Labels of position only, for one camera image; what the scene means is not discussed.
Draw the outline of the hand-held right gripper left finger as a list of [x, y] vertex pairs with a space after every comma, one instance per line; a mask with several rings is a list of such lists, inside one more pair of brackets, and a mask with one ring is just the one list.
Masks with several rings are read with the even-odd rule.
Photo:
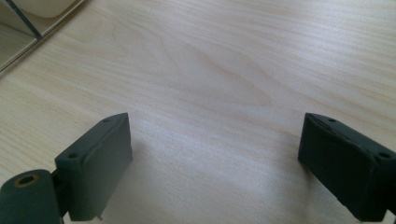
[[101, 216], [132, 160], [126, 113], [102, 119], [58, 155], [56, 171], [71, 187], [70, 219], [88, 221]]

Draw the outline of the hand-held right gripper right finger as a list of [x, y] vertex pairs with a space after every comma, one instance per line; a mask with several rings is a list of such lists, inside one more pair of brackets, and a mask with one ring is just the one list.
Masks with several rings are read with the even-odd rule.
[[356, 219], [396, 215], [396, 152], [336, 119], [307, 113], [298, 160]]

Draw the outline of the clear divided organizer box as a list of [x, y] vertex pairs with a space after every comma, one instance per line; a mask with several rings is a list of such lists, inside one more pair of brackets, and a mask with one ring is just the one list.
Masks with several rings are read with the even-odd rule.
[[86, 0], [0, 0], [0, 72], [65, 21]]

